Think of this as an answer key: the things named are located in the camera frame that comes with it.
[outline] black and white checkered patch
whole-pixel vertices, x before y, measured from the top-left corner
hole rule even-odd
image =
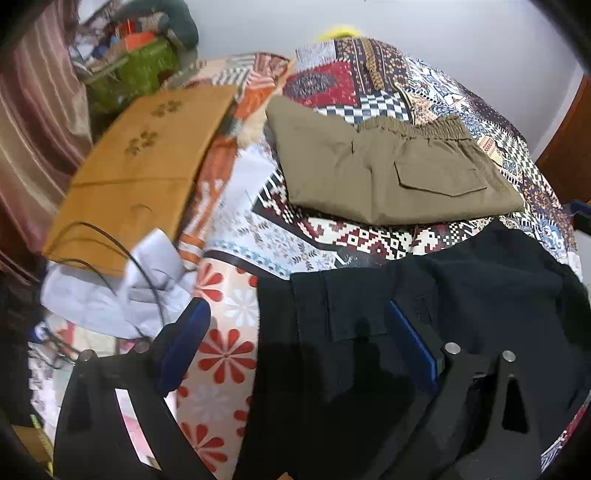
[[[339,115],[347,123],[358,124],[373,116],[393,116],[400,121],[408,121],[408,109],[399,93],[390,95],[384,91],[373,95],[359,95],[359,108],[349,105],[329,105],[314,108],[323,115]]]

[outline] white flower print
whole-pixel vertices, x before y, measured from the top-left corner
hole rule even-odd
[[[222,421],[233,412],[230,397],[223,393],[221,385],[197,385],[186,401],[190,403],[191,417],[203,424]]]
[[[241,290],[234,288],[231,295],[224,298],[224,303],[228,305],[226,316],[234,319],[236,327],[244,324],[255,327],[259,316],[258,302],[253,288]]]

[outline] green container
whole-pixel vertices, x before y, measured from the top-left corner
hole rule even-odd
[[[137,97],[160,88],[159,73],[179,68],[178,57],[162,37],[127,53],[84,80],[91,115],[122,112]]]

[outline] elastic waistband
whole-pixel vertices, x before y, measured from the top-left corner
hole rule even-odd
[[[408,138],[433,138],[439,140],[474,140],[457,115],[444,116],[424,125],[401,122],[391,116],[374,116],[359,124],[359,131],[381,129]]]

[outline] black pants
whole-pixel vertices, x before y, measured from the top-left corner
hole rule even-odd
[[[261,278],[258,298],[258,367],[236,480],[286,471],[374,480],[394,462],[431,398],[387,335],[389,299],[444,342],[491,357],[513,351],[544,449],[591,388],[585,287],[497,220],[455,247],[382,268]],[[466,403],[468,417],[477,403]]]

